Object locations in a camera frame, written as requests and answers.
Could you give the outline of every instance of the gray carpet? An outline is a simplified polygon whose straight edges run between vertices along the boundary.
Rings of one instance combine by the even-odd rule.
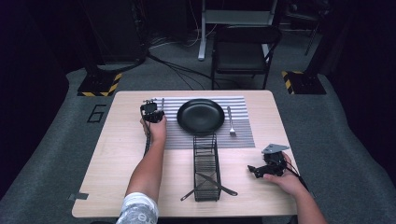
[[[326,95],[289,95],[285,88],[281,71],[305,70],[318,38],[310,54],[304,56],[307,43],[306,34],[285,33],[276,49],[267,83],[267,90],[276,98],[300,173],[317,195],[317,202],[330,223],[396,223],[396,190],[384,169],[349,130],[343,108],[327,78],[319,76]],[[209,74],[210,41],[204,62],[197,60],[198,48],[198,44],[188,48],[169,44],[150,52],[165,61]],[[106,69],[119,67],[122,65],[105,66]],[[74,202],[68,200],[69,195],[80,188],[114,98],[77,96],[84,77],[82,69],[67,75],[70,86],[64,104],[0,202],[0,223],[115,222],[115,217],[71,215]],[[209,79],[191,77],[209,90]],[[194,90],[202,89],[192,79],[186,80]],[[259,88],[262,77],[244,82],[246,88]],[[190,87],[174,71],[151,59],[123,73],[117,88],[117,91],[168,90],[190,90]],[[105,115],[99,123],[87,123],[95,105],[106,105],[98,108]],[[288,220],[288,217],[262,218],[263,223],[269,224],[285,224]]]

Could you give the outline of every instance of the table leg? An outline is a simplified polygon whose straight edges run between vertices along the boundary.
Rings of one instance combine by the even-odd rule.
[[[274,0],[273,4],[271,5],[270,14],[268,15],[268,24],[270,24],[270,25],[272,24],[272,21],[273,21],[274,16],[275,16],[276,4],[277,4],[277,0]]]
[[[206,13],[205,13],[205,0],[202,0],[202,22],[201,22],[201,44],[199,47],[198,60],[203,61],[205,59],[206,50]]]

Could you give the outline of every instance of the right hand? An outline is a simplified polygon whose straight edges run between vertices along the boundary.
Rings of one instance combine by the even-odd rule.
[[[282,154],[288,163],[288,167],[291,169],[290,157],[284,152],[282,152]],[[306,188],[304,187],[304,185],[298,179],[298,177],[295,176],[289,170],[285,170],[285,173],[282,176],[266,174],[266,175],[264,175],[263,178],[272,182],[272,183],[278,184],[283,190],[285,190],[288,194],[291,194],[294,197],[301,192],[307,191]]]
[[[165,140],[166,139],[166,116],[163,115],[163,119],[158,122],[158,123],[150,123],[148,121],[146,121],[147,126],[149,127],[150,130],[150,134],[151,134],[151,141],[156,141],[156,140]],[[144,123],[144,120],[140,120],[140,123],[143,126],[143,131],[145,132],[145,134],[148,133],[147,127]]]

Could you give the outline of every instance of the gray bracket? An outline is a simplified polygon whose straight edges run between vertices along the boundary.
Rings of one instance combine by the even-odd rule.
[[[290,147],[287,146],[282,146],[282,145],[277,145],[277,144],[270,144],[268,147],[262,150],[262,154],[271,154],[271,153],[276,153],[279,151],[283,151],[285,149],[289,149]]]

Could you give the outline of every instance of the shirt sleeve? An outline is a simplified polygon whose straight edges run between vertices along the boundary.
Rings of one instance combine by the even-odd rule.
[[[158,221],[157,204],[143,193],[131,193],[123,201],[117,224],[155,224]]]

